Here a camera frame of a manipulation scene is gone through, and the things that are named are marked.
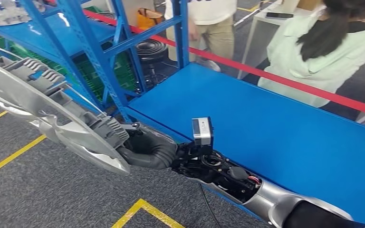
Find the red wire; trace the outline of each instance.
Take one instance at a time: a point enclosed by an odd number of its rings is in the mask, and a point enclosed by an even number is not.
[[[116,20],[114,20],[114,19],[111,19],[111,18],[102,16],[102,15],[99,15],[99,14],[93,13],[93,12],[85,10],[85,9],[83,10],[83,12],[84,12],[85,15],[87,15],[89,17],[101,20],[101,21],[106,22],[106,23],[111,24],[111,25],[116,25]],[[131,31],[134,32],[134,33],[143,32],[142,29],[137,28],[135,26],[130,26],[130,28],[131,28]],[[163,38],[163,37],[158,36],[158,35],[154,35],[151,38],[155,39],[157,41],[160,41],[162,43],[174,46],[174,47],[176,46],[174,41]],[[260,76],[260,77],[264,77],[266,79],[272,80],[274,82],[281,83],[281,84],[286,85],[286,86],[290,86],[292,88],[301,90],[303,92],[322,97],[324,99],[327,99],[327,100],[333,101],[335,103],[338,103],[338,104],[341,104],[341,105],[356,109],[358,111],[365,112],[365,103],[363,103],[363,102],[359,102],[359,101],[356,101],[356,100],[353,100],[353,99],[350,99],[350,98],[347,98],[347,97],[344,97],[344,96],[333,94],[333,93],[327,92],[325,90],[315,88],[315,87],[312,87],[312,86],[309,86],[309,85],[306,85],[306,84],[303,84],[303,83],[300,83],[300,82],[295,82],[295,81],[292,81],[290,79],[287,79],[287,78],[284,78],[284,77],[281,77],[281,76],[278,76],[278,75],[274,75],[274,74],[265,72],[263,70],[255,69],[253,67],[238,63],[238,62],[233,61],[231,59],[227,59],[227,58],[217,56],[215,54],[212,54],[212,53],[209,53],[209,52],[206,52],[206,51],[202,51],[202,50],[198,50],[198,49],[190,47],[189,52],[194,53],[196,55],[199,55],[201,57],[213,60],[215,62],[219,62],[219,63],[222,63],[224,65],[227,65],[227,66],[242,70],[244,72],[251,73],[251,74],[254,74],[254,75],[257,75],[257,76]]]
[[[249,176],[249,177],[248,177],[248,179],[255,181],[258,185],[260,185],[260,184],[261,184],[261,182],[259,181],[259,179],[258,179],[258,178],[256,178],[256,177]]]

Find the black robot arm segment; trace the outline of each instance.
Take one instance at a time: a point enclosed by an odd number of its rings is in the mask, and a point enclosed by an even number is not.
[[[125,147],[117,151],[131,165],[166,169],[178,158],[178,145],[167,135],[142,123],[123,124],[129,134]]]
[[[283,228],[365,228],[365,224],[350,221],[322,209],[310,202],[301,201],[283,223]]]

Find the black round object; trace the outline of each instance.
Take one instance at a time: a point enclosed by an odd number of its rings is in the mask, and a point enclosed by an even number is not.
[[[136,45],[136,52],[143,64],[162,62],[167,54],[167,45],[154,39],[147,39]]]

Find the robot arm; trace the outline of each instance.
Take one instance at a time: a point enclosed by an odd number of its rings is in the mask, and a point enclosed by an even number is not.
[[[163,169],[206,185],[277,228],[365,228],[345,211],[256,177],[213,149],[210,118],[192,120],[194,141],[177,145],[142,123],[127,130],[127,148],[117,151],[131,165]]]

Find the white table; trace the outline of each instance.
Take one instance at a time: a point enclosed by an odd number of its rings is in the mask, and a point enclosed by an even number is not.
[[[280,3],[281,1],[279,0],[276,4],[271,4],[261,12],[254,15],[241,63],[256,67],[267,58],[267,46],[279,26],[281,26],[285,20],[266,18],[266,15],[268,12],[282,12],[281,6],[279,5]],[[297,16],[308,16],[318,13],[321,9],[322,8],[315,11],[309,11],[297,8],[293,14]],[[243,79],[246,74],[246,72],[240,71],[238,78]]]

